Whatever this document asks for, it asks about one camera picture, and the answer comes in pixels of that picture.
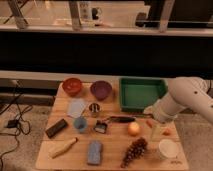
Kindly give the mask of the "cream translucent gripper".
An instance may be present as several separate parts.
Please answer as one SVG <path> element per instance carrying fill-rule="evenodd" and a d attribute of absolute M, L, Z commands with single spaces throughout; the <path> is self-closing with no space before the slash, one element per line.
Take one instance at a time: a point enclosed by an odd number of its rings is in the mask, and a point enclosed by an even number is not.
<path fill-rule="evenodd" d="M 152 106 L 146 107 L 143 113 L 148 117 L 146 124 L 152 129 L 150 136 L 151 140 L 155 140 L 158 136 L 169 136 L 171 134 L 171 130 L 166 124 L 159 123 L 154 119 Z"/>

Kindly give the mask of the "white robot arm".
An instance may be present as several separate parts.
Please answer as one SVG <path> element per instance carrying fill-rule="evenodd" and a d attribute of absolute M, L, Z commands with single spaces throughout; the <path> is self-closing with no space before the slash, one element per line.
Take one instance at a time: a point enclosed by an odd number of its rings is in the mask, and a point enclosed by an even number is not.
<path fill-rule="evenodd" d="M 176 77 L 168 84 L 168 91 L 152 105 L 144 109 L 155 123 L 150 138 L 159 135 L 178 114 L 190 108 L 213 124 L 213 98 L 208 95 L 211 85 L 200 77 Z"/>

